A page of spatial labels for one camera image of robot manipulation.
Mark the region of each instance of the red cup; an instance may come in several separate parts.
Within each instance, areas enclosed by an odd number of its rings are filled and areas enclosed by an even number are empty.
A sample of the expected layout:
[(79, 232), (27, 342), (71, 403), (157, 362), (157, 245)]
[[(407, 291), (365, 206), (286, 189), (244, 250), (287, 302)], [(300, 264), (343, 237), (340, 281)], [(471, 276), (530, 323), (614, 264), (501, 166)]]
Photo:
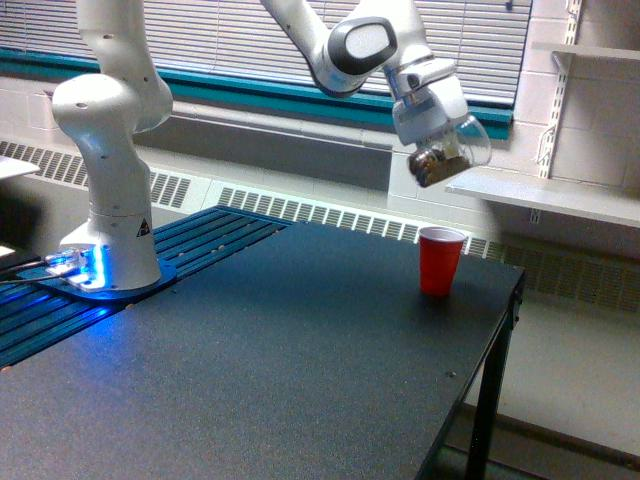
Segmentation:
[(451, 228), (420, 229), (420, 289), (427, 295), (446, 297), (467, 236)]

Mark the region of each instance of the window blinds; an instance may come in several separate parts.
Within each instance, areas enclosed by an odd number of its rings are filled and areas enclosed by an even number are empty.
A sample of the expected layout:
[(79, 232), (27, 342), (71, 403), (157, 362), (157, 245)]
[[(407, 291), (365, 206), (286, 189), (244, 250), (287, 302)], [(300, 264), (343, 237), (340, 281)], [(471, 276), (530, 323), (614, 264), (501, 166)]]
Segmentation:
[[(436, 55), (457, 62), (469, 100), (513, 104), (532, 0), (417, 0)], [(310, 0), (328, 26), (358, 0)], [(259, 0), (146, 0), (147, 37), (160, 67), (312, 83), (307, 66)], [(74, 0), (0, 0), (0, 47), (92, 57)], [(375, 74), (365, 91), (386, 91)]]

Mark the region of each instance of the windowsill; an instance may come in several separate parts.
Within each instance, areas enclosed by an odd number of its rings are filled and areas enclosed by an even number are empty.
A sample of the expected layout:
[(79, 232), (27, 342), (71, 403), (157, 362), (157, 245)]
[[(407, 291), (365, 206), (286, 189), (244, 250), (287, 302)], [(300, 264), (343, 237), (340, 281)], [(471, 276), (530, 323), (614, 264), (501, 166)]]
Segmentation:
[[(80, 73), (99, 71), (93, 60), (65, 55), (21, 52), (0, 48), (0, 69), (25, 78), (65, 80)], [(393, 126), (389, 95), (358, 93), (348, 99), (331, 98), (315, 87), (186, 72), (159, 68), (174, 96), (223, 104), (227, 107), (267, 109), (318, 119), (353, 122), (370, 126)], [(513, 112), (509, 109), (472, 105), (489, 136), (509, 137)]]

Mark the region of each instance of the wall shelf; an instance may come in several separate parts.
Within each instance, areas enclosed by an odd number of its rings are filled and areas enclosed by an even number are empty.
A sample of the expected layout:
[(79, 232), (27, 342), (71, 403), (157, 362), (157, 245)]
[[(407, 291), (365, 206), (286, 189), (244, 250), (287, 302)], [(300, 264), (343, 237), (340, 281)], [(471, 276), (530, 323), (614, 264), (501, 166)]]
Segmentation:
[(640, 228), (640, 193), (625, 190), (478, 167), (455, 177), (447, 185), (447, 191)]
[(15, 160), (0, 155), (0, 180), (35, 173), (38, 170), (40, 169), (37, 166), (29, 162), (23, 162), (22, 160)]
[(640, 62), (640, 51), (620, 48), (588, 47), (583, 45), (564, 45), (562, 43), (533, 42), (534, 50), (547, 50), (554, 54), (577, 55), (600, 59), (630, 60)]

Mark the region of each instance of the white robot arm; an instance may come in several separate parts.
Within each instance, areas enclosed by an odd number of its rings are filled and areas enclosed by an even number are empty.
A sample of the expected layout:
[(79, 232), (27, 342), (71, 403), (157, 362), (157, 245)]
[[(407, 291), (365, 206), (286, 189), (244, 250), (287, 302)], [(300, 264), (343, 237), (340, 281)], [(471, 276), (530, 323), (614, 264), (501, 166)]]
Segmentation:
[(63, 250), (89, 254), (67, 281), (88, 292), (135, 290), (158, 281), (160, 269), (149, 168), (132, 135), (164, 122), (173, 99), (149, 55), (142, 0), (78, 0), (77, 12), (101, 73), (64, 82), (53, 96), (54, 117), (78, 145), (89, 177), (89, 219), (61, 242)]
[(469, 116), (454, 62), (434, 57), (413, 0), (362, 0), (331, 31), (306, 0), (261, 2), (328, 95), (349, 96), (384, 70), (398, 137), (417, 145), (409, 168), (421, 186), (488, 163), (488, 136)]

